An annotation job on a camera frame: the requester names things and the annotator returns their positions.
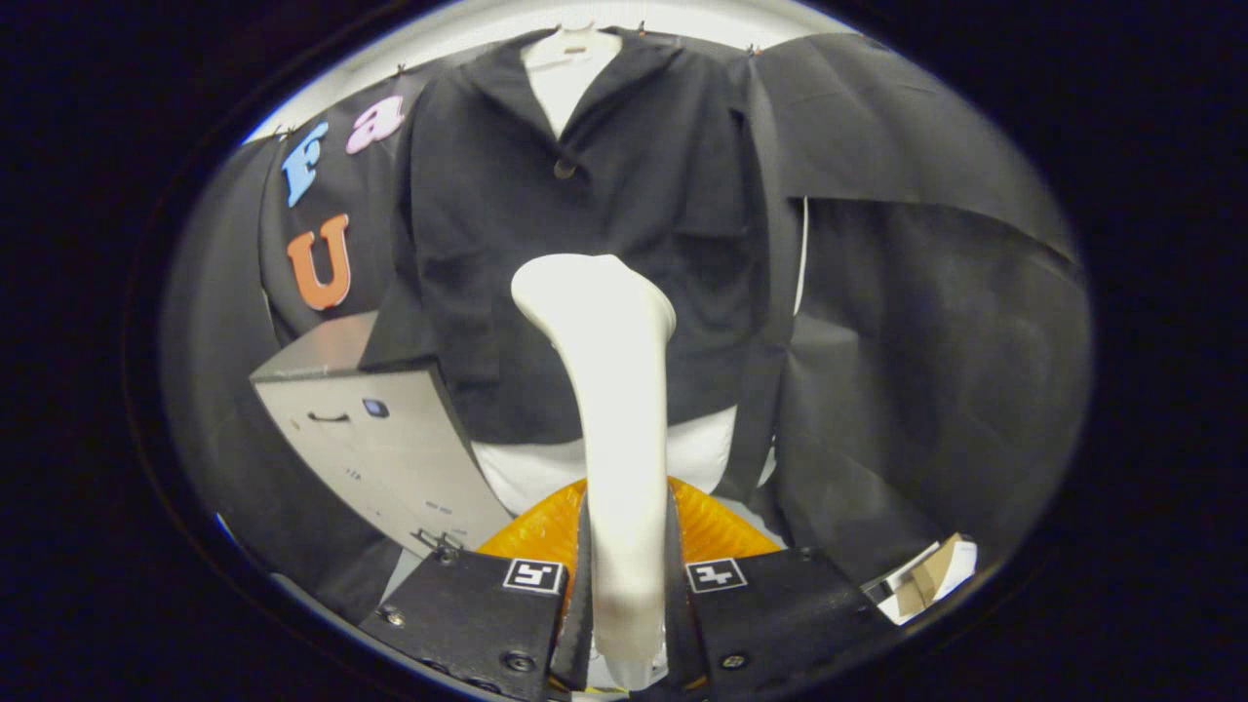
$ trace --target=white hanger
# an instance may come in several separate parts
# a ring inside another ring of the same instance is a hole
[[[522,59],[529,70],[535,70],[613,56],[619,44],[618,36],[597,31],[593,17],[568,17],[559,22],[554,34],[525,46]]]

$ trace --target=black cloth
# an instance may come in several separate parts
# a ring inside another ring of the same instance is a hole
[[[265,568],[348,621],[381,600],[399,546],[351,510],[282,437],[248,376],[281,347],[260,285],[257,229],[277,139],[226,161],[187,219],[160,320],[170,432],[208,516]]]
[[[545,254],[614,254],[671,300],[669,421],[738,401],[763,234],[739,90],[714,59],[612,31],[623,47],[558,139],[519,55],[553,30],[439,75],[411,116],[414,266],[398,264],[407,280],[377,327],[393,316],[428,327],[406,353],[366,352],[362,367],[437,357],[478,441],[580,436],[557,352],[510,297],[515,270]]]
[[[323,321],[377,310],[393,276],[396,244],[408,237],[406,216],[398,210],[404,200],[398,189],[406,182],[401,171],[406,171],[408,164],[402,139],[404,127],[348,154],[346,146],[356,120],[378,101],[401,97],[406,125],[412,105],[433,76],[483,51],[483,47],[468,49],[381,80],[326,107],[281,141],[281,152],[270,165],[265,182],[260,267],[273,326],[283,345]],[[318,141],[316,177],[291,206],[291,186],[282,164],[321,124],[327,124],[328,129]],[[321,239],[321,225],[338,215],[348,217],[344,241],[351,287],[338,305],[314,310],[300,295],[286,249],[293,239],[314,234],[312,260],[317,279],[328,284],[333,269],[329,247]]]
[[[771,229],[776,334],[749,371],[779,391],[744,398],[724,482],[749,493],[768,435],[743,425],[771,427],[796,545],[865,582],[963,531],[988,570],[1052,497],[1086,411],[1075,235],[991,121],[877,42],[801,37],[750,66],[773,219],[794,224]]]

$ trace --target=white curved object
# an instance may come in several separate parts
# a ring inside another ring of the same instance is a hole
[[[615,256],[534,259],[512,279],[512,297],[554,345],[577,395],[594,642],[612,677],[641,690],[663,647],[665,349],[676,314],[653,282]]]

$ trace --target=orange object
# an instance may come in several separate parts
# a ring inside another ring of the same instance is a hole
[[[745,520],[696,487],[668,477],[680,517],[684,562],[748,558],[781,548]],[[503,527],[477,551],[500,558],[557,561],[577,572],[577,527],[585,481],[563,487]],[[572,578],[567,592],[572,593]]]
[[[329,265],[333,277],[321,282],[312,264],[312,245],[316,236],[306,231],[291,240],[286,255],[295,266],[295,282],[308,307],[327,310],[339,305],[351,290],[351,260],[347,257],[347,215],[331,217],[321,225],[321,239],[329,246]]]

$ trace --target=black jacket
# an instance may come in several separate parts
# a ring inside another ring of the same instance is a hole
[[[671,422],[736,402],[756,326],[761,200],[728,69],[617,30],[619,55],[555,139],[519,56],[552,31],[438,76],[409,117],[414,265],[399,275],[414,292],[383,305],[377,326],[428,320],[408,353],[437,357],[477,441],[580,436],[558,355],[510,299],[530,259],[615,254],[668,295]]]

